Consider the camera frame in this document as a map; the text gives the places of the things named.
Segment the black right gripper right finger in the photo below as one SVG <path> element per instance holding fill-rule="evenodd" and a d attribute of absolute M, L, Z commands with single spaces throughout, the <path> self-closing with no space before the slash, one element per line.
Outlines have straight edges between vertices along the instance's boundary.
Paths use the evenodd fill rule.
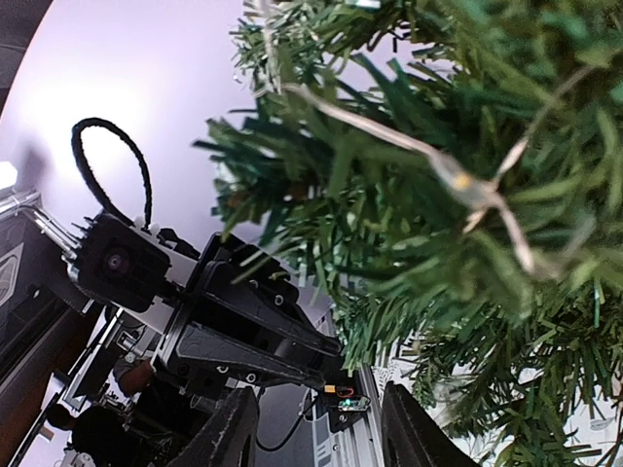
<path fill-rule="evenodd" d="M 445 435 L 402 384 L 386 384 L 381 412 L 385 466 L 478 466 Z"/>

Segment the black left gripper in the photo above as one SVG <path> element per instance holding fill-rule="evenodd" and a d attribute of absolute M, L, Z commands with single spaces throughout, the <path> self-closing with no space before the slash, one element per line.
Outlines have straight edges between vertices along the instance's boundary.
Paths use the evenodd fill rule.
<path fill-rule="evenodd" d="M 231 235 L 212 235 L 158 349 L 158 370 L 190 393 L 218 394 L 231 378 L 258 385 L 321 389 L 302 367 L 302 346 L 338 355 L 298 305 L 299 291 L 273 257 Z"/>

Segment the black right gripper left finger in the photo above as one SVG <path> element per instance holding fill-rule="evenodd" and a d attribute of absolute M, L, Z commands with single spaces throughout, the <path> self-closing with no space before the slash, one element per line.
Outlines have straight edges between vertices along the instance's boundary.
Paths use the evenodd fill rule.
<path fill-rule="evenodd" d="M 166 467 L 254 466 L 256 437 L 256 395 L 250 387 L 237 388 Z"/>

